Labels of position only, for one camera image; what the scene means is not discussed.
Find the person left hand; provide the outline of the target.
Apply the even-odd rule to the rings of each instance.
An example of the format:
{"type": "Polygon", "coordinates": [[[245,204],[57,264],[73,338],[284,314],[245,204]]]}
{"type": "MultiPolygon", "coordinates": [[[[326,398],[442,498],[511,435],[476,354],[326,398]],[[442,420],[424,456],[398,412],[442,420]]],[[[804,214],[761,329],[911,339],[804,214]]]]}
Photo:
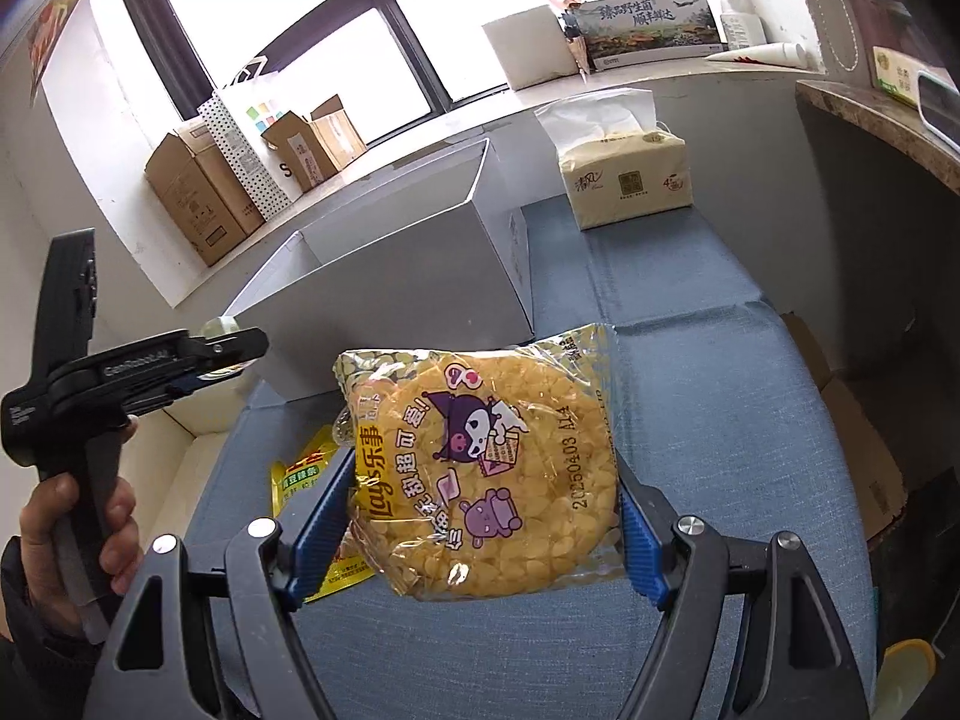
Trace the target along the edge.
{"type": "MultiPolygon", "coordinates": [[[[53,528],[70,512],[78,497],[76,481],[67,473],[37,484],[20,514],[21,564],[29,600],[49,628],[71,637],[82,637],[78,608],[68,598],[53,546],[53,528]]],[[[104,516],[110,537],[99,556],[99,566],[109,575],[116,595],[125,595],[143,559],[139,524],[133,512],[137,496],[132,484],[119,476],[104,516]]]]}

